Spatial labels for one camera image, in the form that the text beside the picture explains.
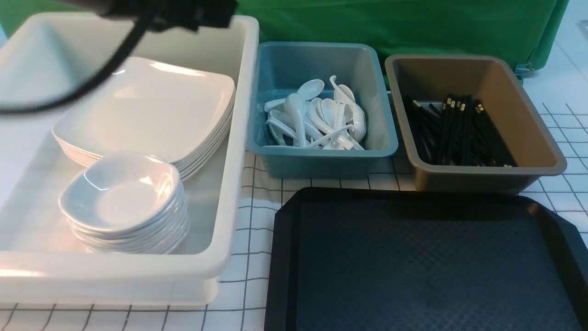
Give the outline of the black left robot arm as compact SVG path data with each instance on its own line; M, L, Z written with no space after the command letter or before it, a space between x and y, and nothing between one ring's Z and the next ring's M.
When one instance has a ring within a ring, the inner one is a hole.
M105 19L134 22L155 7L148 29L156 32L176 27L191 31L228 28L238 7L236 0L63 0L63 4Z

